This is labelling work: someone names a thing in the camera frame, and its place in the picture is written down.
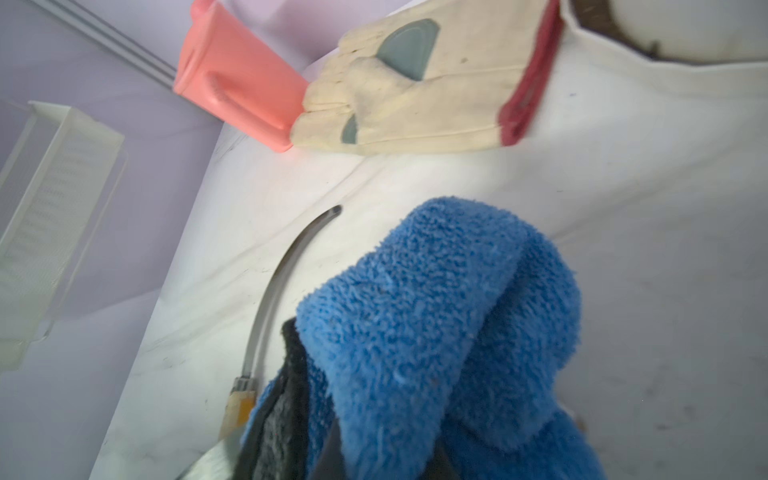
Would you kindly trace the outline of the blue microfibre rag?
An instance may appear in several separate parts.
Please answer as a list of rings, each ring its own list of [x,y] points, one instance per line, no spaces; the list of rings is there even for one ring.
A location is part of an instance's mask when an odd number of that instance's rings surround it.
[[[600,479],[554,380],[581,297],[555,246],[508,211],[414,209],[307,296],[253,409],[238,479]]]

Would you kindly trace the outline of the lower white mesh shelf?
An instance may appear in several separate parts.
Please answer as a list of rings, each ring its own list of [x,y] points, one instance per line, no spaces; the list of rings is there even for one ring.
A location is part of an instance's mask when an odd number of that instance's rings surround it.
[[[31,101],[1,170],[1,369],[57,321],[119,183],[125,138],[81,110]]]

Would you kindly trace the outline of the potted green plant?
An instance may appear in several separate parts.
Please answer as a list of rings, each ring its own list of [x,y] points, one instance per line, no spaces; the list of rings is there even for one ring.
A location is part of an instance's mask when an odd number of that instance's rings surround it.
[[[563,1],[560,15],[592,61],[658,90],[767,92],[764,1]]]

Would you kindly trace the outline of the pink watering can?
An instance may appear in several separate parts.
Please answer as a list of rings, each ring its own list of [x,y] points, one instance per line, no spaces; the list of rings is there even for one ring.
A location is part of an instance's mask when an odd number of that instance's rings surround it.
[[[172,90],[275,152],[292,147],[308,82],[216,1],[195,1]]]

